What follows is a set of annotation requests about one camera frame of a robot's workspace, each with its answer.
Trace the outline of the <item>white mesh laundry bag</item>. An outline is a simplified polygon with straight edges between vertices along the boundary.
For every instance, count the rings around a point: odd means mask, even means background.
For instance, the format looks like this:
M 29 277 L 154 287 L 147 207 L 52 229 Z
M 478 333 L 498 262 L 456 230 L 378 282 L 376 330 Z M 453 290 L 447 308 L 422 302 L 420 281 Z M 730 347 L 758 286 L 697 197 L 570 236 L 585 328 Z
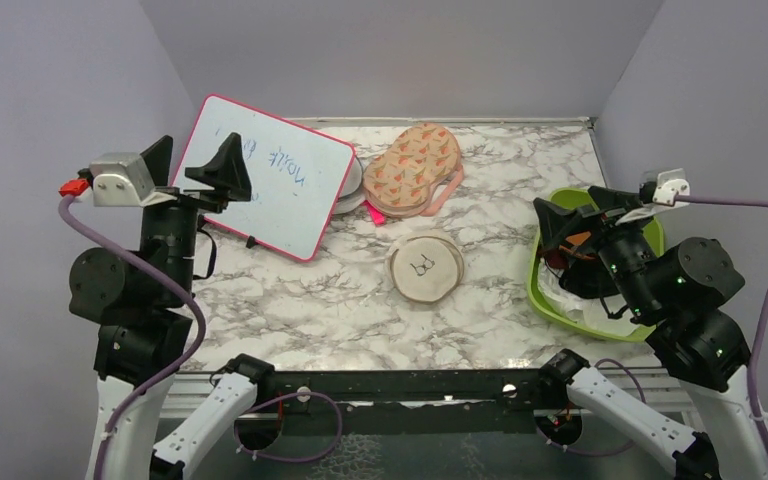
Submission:
M 422 230 L 399 238 L 384 263 L 393 287 L 407 300 L 434 304 L 462 282 L 465 262 L 455 240 L 442 230 Z

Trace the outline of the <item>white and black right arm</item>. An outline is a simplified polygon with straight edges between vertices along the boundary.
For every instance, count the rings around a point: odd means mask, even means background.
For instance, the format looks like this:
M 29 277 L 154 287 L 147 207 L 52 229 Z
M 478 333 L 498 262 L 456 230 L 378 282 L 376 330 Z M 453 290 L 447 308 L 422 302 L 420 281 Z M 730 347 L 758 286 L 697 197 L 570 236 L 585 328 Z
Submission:
M 556 250 L 576 235 L 581 251 L 600 259 L 633 322 L 650 328 L 648 345 L 687 392 L 703 429 L 672 424 L 569 349 L 540 368 L 539 398 L 592 412 L 676 479 L 768 479 L 768 417 L 756 379 L 760 346 L 748 343 L 722 311 L 744 286 L 743 276 L 715 239 L 689 237 L 656 255 L 643 234 L 659 212 L 693 201 L 688 184 L 589 193 L 592 203 L 575 209 L 535 200 L 541 246 Z

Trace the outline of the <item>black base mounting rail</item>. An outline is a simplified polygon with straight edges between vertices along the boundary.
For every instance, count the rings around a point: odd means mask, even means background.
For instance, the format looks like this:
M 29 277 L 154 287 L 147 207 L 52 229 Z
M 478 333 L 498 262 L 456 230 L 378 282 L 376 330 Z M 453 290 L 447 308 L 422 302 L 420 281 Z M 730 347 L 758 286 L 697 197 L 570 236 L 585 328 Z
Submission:
M 561 384 L 538 369 L 277 371 L 232 431 L 266 449 L 280 436 L 542 433 L 571 445 L 583 421 Z

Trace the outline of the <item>green plastic basin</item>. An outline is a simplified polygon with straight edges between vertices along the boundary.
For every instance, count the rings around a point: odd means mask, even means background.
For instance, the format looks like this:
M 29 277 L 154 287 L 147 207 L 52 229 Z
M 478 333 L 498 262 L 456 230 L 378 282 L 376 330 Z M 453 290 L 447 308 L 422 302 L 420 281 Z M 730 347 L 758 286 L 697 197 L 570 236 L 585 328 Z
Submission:
M 559 188 L 548 195 L 548 201 L 565 209 L 593 205 L 587 190 L 580 188 Z M 660 256 L 665 250 L 665 233 L 658 220 L 652 220 L 643 229 L 646 241 L 653 252 Z M 632 315 L 626 311 L 620 319 L 610 319 L 596 299 L 583 299 L 563 290 L 559 284 L 560 271 L 548 267 L 538 255 L 540 234 L 535 237 L 532 248 L 532 262 L 527 274 L 526 291 L 533 310 L 549 322 L 566 327 L 578 334 L 592 338 L 642 343 L 655 330 L 654 326 L 635 324 Z M 620 295 L 607 296 L 605 303 L 611 313 L 625 305 Z

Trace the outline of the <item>black and orange bra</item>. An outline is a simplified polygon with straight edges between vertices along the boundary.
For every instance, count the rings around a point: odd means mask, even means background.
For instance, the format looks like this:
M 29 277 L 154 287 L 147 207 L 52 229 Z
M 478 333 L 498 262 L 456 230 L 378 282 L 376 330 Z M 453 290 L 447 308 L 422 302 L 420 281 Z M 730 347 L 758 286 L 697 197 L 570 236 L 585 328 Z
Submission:
M 592 233 L 590 231 L 569 235 L 557 247 L 542 247 L 540 249 L 540 255 L 596 260 L 597 256 L 592 251 L 584 248 L 585 243 L 591 239 L 591 236 Z

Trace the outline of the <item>white round object behind whiteboard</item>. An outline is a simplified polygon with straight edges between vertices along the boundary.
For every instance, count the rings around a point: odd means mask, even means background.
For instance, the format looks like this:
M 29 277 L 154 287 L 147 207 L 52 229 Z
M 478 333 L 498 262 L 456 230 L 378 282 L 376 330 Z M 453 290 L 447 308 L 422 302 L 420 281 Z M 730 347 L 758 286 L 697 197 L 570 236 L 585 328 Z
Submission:
M 349 213 L 364 202 L 362 179 L 363 165 L 357 157 L 354 157 L 348 177 L 333 207 L 333 216 Z

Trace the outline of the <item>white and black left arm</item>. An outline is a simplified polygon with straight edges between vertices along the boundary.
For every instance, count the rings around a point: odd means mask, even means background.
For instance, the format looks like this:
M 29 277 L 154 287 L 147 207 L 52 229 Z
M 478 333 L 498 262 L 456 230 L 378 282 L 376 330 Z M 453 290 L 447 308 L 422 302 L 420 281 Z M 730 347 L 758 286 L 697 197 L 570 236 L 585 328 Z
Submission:
M 190 479 L 237 417 L 274 397 L 274 367 L 241 354 L 176 430 L 156 435 L 175 376 L 206 334 L 192 293 L 203 214 L 251 198 L 240 135 L 229 134 L 205 165 L 186 169 L 195 190 L 169 184 L 172 147 L 163 136 L 139 154 L 103 155 L 60 189 L 61 218 L 93 242 L 69 274 L 70 312 L 98 326 L 91 479 Z M 71 207 L 82 199 L 139 208 L 139 247 L 128 250 L 78 221 Z

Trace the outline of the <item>pink framed whiteboard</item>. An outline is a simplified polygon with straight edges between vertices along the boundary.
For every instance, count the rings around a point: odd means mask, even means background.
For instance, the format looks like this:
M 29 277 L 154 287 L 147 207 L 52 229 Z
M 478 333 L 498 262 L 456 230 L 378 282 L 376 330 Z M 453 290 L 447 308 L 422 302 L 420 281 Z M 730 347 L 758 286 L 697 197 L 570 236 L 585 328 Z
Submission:
M 344 140 L 216 94 L 205 98 L 177 167 L 174 186 L 199 183 L 187 167 L 206 164 L 232 133 L 241 138 L 251 185 L 248 202 L 232 202 L 208 220 L 298 261 L 314 258 L 355 159 Z

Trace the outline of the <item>orange patterned bra wash bag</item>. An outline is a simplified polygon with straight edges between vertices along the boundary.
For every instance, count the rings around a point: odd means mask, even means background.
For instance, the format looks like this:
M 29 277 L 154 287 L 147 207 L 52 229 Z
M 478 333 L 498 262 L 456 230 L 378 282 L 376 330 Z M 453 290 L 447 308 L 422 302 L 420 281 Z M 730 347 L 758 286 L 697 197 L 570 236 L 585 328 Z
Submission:
M 364 170 L 366 200 L 387 217 L 436 215 L 465 177 L 462 152 L 446 127 L 423 123 L 404 132 Z

